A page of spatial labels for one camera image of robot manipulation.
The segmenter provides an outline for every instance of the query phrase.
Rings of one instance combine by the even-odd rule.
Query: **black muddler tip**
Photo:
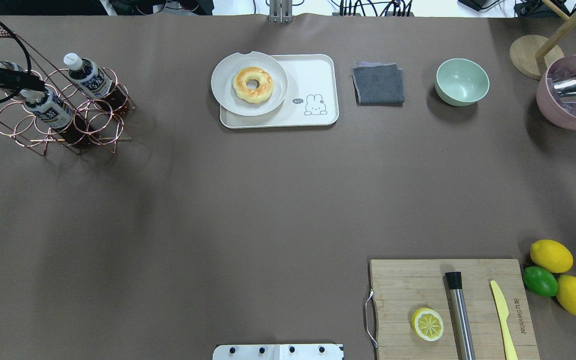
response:
[[[448,289],[457,290],[462,288],[461,271],[446,272],[446,280],[448,281]]]

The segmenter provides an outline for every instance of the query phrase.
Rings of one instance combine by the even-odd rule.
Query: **bagel hole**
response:
[[[246,82],[246,86],[247,86],[247,88],[250,89],[250,90],[257,89],[257,88],[259,88],[259,81],[257,81],[257,80],[252,80],[252,79],[251,79],[251,80],[248,80],[248,81]]]

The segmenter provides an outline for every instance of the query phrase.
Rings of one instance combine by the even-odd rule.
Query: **mint green bowl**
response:
[[[455,107],[466,107],[482,100],[490,88],[486,71],[468,59],[450,59],[437,69],[434,88],[439,98]]]

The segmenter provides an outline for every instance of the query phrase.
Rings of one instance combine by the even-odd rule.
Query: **wooden cutting board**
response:
[[[520,360],[539,360],[521,269],[516,259],[370,260],[374,291],[377,360],[458,360],[457,338],[444,273],[460,271],[463,296],[477,360],[505,360],[497,308],[490,289],[495,280],[510,315],[507,319]],[[443,335],[425,341],[411,328],[415,310],[434,309]]]

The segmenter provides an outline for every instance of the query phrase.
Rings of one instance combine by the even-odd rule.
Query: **bagel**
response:
[[[249,89],[247,83],[250,80],[255,80],[259,86],[254,89]],[[259,104],[262,101],[268,100],[270,95],[273,94],[275,82],[272,76],[262,68],[249,66],[241,69],[241,71],[235,75],[232,81],[232,87],[235,89],[237,97],[241,100],[251,104]]]

